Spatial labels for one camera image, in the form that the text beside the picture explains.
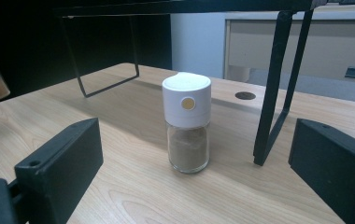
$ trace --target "spice grinder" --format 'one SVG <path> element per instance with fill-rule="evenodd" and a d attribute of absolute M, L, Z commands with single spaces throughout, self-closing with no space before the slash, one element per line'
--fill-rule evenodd
<path fill-rule="evenodd" d="M 180 72 L 163 81 L 168 155 L 181 173 L 199 172 L 209 161 L 210 106 L 208 77 Z"/>

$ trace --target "screw hole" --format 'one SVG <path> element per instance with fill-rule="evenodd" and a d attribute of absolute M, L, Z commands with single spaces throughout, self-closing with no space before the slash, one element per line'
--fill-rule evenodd
<path fill-rule="evenodd" d="M 31 162 L 29 162 L 30 166 L 37 166 L 38 164 L 40 164 L 40 161 L 31 161 Z"/>
<path fill-rule="evenodd" d="M 256 95 L 248 91 L 240 91 L 235 94 L 235 97 L 240 100 L 253 100 Z"/>

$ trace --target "light wood surface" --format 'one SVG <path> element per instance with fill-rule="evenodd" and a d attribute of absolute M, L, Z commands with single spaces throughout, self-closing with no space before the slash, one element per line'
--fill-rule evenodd
<path fill-rule="evenodd" d="M 68 125 L 97 117 L 105 162 L 70 223 L 342 223 L 290 168 L 297 118 L 355 137 L 355 103 L 296 92 L 263 167 L 253 145 L 264 87 L 212 78 L 210 163 L 175 171 L 166 150 L 161 82 L 176 72 L 140 67 L 141 77 L 85 99 L 75 79 L 0 103 L 0 177 Z M 88 89 L 135 73 L 120 64 L 84 77 Z M 238 91 L 256 94 L 251 101 Z M 285 96 L 280 91 L 277 111 Z"/>

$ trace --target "white lid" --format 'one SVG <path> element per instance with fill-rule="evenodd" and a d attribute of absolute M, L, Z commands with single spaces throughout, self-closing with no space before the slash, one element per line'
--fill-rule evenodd
<path fill-rule="evenodd" d="M 181 128 L 210 121 L 211 81 L 192 73 L 177 73 L 163 81 L 163 110 L 169 124 Z"/>

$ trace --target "black metal frame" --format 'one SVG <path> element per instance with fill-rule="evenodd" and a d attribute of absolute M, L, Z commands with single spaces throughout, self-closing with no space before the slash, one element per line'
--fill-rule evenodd
<path fill-rule="evenodd" d="M 313 12 L 314 10 L 312 9 L 305 13 L 297 44 L 296 55 L 294 57 L 293 68 L 291 70 L 291 78 L 289 80 L 285 103 L 279 117 L 277 118 L 277 122 L 271 130 L 271 124 L 277 103 L 277 92 L 279 88 L 282 62 L 285 55 L 286 45 L 288 43 L 289 32 L 291 30 L 293 13 L 289 11 L 282 11 L 278 14 L 262 114 L 260 116 L 259 128 L 256 134 L 256 141 L 253 150 L 253 155 L 255 157 L 254 163 L 258 165 L 263 165 L 267 159 L 273 144 L 277 140 L 277 136 L 282 128 L 285 118 L 288 116 L 291 109 L 291 100 L 293 98 L 301 61 L 303 59 L 306 38 L 308 37 Z"/>
<path fill-rule="evenodd" d="M 227 11 L 279 11 L 274 35 L 274 43 L 271 52 L 269 75 L 264 95 L 263 109 L 253 149 L 253 155 L 255 157 L 254 163 L 263 165 L 277 139 L 285 118 L 288 116 L 290 111 L 291 100 L 294 94 L 301 61 L 303 59 L 305 42 L 312 20 L 313 9 L 318 6 L 325 5 L 326 3 L 327 0 L 181 0 L 122 4 L 116 6 L 57 8 L 54 9 L 54 13 L 57 17 L 69 18 L 105 15 L 133 16 Z M 304 11 L 305 16 L 291 71 L 291 79 L 283 110 L 270 132 L 276 108 L 282 62 L 291 30 L 292 15 L 298 11 Z"/>
<path fill-rule="evenodd" d="M 134 75 L 133 77 L 128 77 L 128 78 L 126 78 L 126 79 L 124 79 L 124 80 L 122 80 L 120 82 L 114 83 L 114 84 L 112 84 L 110 86 L 104 87 L 101 90 L 93 91 L 93 92 L 90 92 L 90 93 L 87 93 L 85 91 L 84 84 L 82 83 L 81 74 L 78 71 L 78 65 L 76 63 L 76 57 L 75 57 L 75 55 L 73 53 L 72 47 L 70 45 L 69 37 L 67 35 L 67 31 L 66 31 L 66 28 L 64 26 L 64 18 L 60 18 L 59 20 L 60 20 L 60 24 L 61 24 L 62 31 L 63 31 L 63 34 L 64 34 L 64 40 L 66 42 L 67 49 L 69 51 L 70 61 L 71 61 L 72 65 L 73 65 L 73 69 L 74 69 L 76 78 L 78 79 L 79 88 L 81 89 L 81 92 L 84 95 L 84 97 L 89 98 L 91 96 L 94 96 L 94 95 L 102 92 L 102 91 L 110 90 L 110 89 L 112 89 L 114 87 L 120 86 L 121 84 L 123 84 L 125 82 L 131 81 L 131 80 L 139 77 L 139 63 L 138 63 L 138 59 L 137 59 L 137 30 L 136 30 L 137 28 L 136 28 L 136 20 L 135 20 L 135 18 L 129 17 L 129 23 L 130 23 L 130 26 L 131 26 L 131 37 L 132 37 L 132 46 L 133 46 L 133 52 L 134 52 L 134 62 L 135 62 L 136 75 Z"/>

